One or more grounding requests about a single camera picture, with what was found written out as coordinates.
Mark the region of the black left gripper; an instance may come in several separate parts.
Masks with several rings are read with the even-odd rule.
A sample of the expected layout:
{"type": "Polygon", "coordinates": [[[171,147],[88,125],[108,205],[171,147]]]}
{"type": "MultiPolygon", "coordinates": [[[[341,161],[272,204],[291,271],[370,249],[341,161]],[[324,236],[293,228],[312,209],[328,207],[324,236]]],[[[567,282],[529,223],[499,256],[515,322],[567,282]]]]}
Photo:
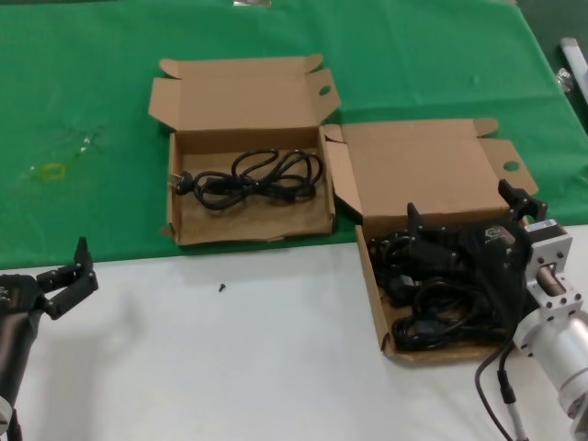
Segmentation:
{"type": "Polygon", "coordinates": [[[58,320],[98,289],[93,258],[84,236],[79,238],[73,262],[36,276],[1,276],[1,323],[29,320],[38,323],[46,293],[45,312],[58,320]]]}

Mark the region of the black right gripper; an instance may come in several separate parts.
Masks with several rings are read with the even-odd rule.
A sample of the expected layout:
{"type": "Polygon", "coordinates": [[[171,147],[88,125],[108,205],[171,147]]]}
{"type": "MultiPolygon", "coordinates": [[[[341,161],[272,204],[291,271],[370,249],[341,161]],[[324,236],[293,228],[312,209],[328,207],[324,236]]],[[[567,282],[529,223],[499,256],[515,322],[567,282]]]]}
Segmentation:
{"type": "Polygon", "coordinates": [[[488,295],[503,326],[516,330],[526,313],[526,267],[530,244],[524,228],[544,221],[548,205],[501,179],[498,192],[508,205],[495,221],[461,226],[427,226],[415,205],[407,204],[406,272],[412,277],[470,277],[488,295]]]}

